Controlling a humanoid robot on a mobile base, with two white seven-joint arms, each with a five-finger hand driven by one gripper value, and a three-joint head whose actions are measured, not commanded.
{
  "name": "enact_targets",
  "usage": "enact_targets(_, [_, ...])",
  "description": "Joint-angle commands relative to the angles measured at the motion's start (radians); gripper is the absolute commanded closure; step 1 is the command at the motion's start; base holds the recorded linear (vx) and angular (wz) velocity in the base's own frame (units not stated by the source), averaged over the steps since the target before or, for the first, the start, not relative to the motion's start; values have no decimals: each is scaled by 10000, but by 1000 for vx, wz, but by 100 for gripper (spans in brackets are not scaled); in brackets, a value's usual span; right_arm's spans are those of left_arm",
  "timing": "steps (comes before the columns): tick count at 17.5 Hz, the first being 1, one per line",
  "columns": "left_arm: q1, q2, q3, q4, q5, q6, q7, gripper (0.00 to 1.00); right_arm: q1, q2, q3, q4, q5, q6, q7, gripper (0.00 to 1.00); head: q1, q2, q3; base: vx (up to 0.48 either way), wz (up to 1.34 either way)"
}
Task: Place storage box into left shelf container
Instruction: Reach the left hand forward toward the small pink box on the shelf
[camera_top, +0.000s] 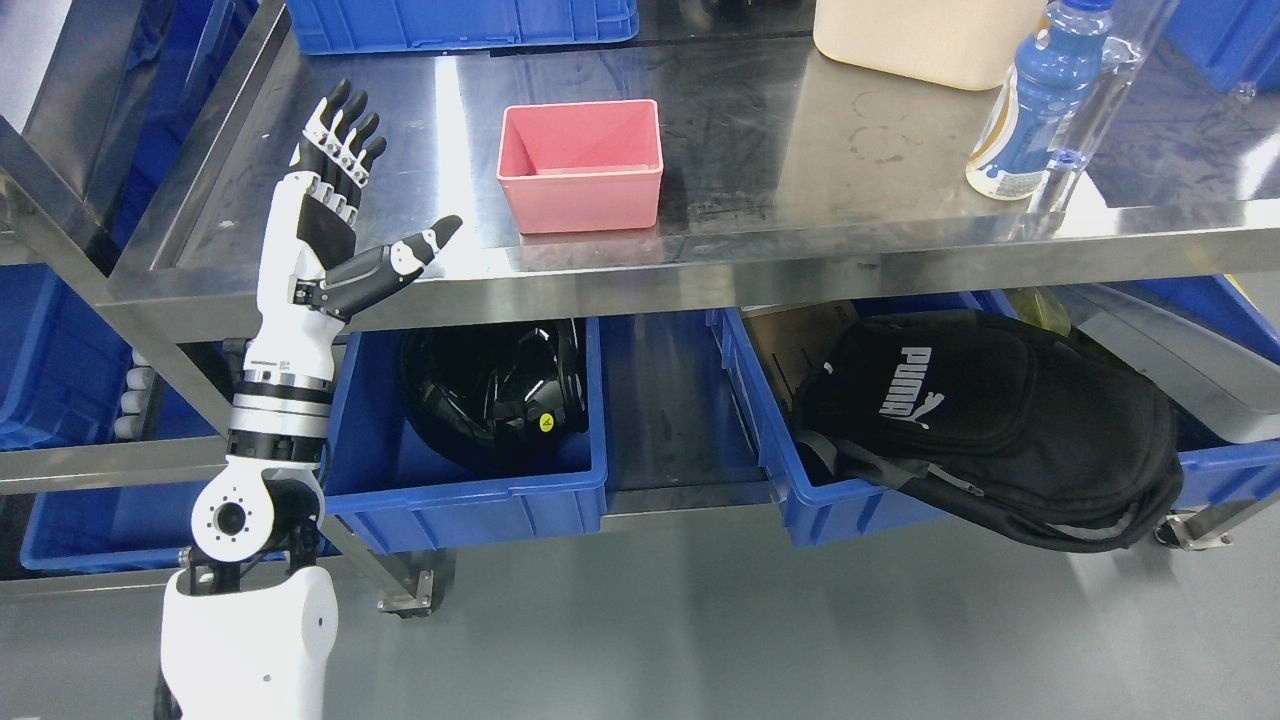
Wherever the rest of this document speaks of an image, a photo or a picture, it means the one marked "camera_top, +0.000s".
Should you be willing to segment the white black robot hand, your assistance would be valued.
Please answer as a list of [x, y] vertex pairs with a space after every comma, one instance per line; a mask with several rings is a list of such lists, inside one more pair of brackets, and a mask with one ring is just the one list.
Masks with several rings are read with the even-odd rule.
[[321, 96], [275, 184], [256, 290], [261, 325], [244, 360], [255, 378], [330, 379], [337, 336], [416, 282], [463, 224], [442, 217], [425, 231], [356, 249], [362, 195], [387, 150], [367, 104], [348, 79]]

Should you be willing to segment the white robot forearm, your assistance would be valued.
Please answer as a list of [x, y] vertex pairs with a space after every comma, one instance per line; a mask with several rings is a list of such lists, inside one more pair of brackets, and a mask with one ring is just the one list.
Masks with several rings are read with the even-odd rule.
[[324, 340], [248, 343], [227, 456], [164, 588], [157, 719], [320, 719], [339, 614], [319, 562], [334, 398]]

